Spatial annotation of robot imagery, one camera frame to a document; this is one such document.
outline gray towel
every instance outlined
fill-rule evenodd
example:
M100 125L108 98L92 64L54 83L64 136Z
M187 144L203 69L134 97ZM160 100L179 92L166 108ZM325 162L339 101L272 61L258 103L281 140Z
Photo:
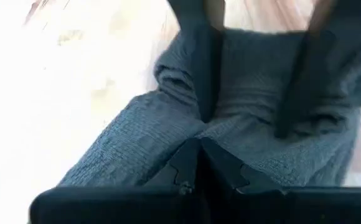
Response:
M59 185L141 185L193 136L216 140L279 184L340 185L360 119L361 47L332 69L323 105L277 139L275 114L302 36L226 30L217 110L204 124L188 72L192 47L179 33L157 61L158 89L132 99Z

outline folded cloth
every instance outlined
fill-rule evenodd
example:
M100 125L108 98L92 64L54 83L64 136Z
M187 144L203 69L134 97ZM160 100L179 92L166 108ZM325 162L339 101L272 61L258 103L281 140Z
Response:
M156 63L158 89L131 100L59 186L141 185L193 136L214 139L281 185L342 183L360 119L361 47L333 69L323 103L287 139L277 139L275 115L303 32L226 30L220 94L208 124L199 119L188 72L194 47L184 35L180 32Z

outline blurred background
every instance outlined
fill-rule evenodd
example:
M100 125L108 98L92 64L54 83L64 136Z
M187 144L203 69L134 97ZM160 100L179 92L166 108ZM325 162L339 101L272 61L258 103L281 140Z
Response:
M225 26L302 30L315 0L226 0ZM0 223L26 223L179 27L166 0L0 0ZM346 186L361 186L361 126Z

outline textured fabric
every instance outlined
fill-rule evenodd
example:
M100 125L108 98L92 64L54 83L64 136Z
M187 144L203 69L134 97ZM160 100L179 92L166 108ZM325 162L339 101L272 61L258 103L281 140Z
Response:
M361 47L333 69L323 105L277 139L275 114L302 36L226 30L217 110L204 124L188 72L193 46L178 34L157 61L158 89L135 97L59 185L143 184L192 136L214 139L282 185L341 184L359 125Z

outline towel fold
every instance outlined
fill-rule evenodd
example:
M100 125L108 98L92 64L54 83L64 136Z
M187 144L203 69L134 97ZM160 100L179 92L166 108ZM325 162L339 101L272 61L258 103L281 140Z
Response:
M361 48L342 68L332 69L322 104L287 139L277 139L275 115L303 32L226 30L220 94L208 124L199 120L188 73L193 46L183 35L177 35L156 63L158 89L131 100L59 185L143 184L193 136L214 139L281 185L342 183L360 119ZM331 67L331 58L327 63Z

